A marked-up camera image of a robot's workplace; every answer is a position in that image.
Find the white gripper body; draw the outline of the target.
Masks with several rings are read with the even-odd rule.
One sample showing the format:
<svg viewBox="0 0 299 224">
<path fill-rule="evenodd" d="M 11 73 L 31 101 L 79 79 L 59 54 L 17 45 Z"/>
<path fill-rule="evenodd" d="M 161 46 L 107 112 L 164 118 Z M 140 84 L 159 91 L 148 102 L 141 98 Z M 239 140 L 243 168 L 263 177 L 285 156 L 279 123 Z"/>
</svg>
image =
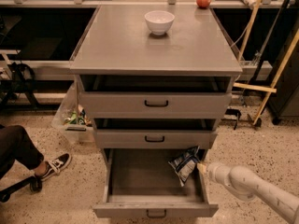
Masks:
<svg viewBox="0 0 299 224">
<path fill-rule="evenodd" d="M 212 162 L 207 168 L 207 176 L 215 183 L 229 186 L 231 184 L 230 174 L 231 168 L 220 162 Z"/>
</svg>

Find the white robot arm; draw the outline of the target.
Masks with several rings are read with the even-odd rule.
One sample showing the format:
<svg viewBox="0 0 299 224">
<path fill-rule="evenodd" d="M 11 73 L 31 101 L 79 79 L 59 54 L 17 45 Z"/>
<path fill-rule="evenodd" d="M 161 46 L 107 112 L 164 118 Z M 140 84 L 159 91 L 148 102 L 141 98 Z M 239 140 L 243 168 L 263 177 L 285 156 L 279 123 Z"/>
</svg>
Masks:
<svg viewBox="0 0 299 224">
<path fill-rule="evenodd" d="M 299 224 L 299 198 L 263 180 L 249 168 L 199 162 L 197 169 L 211 181 L 223 185 L 237 199 L 250 202 L 258 197 L 289 224 Z"/>
</svg>

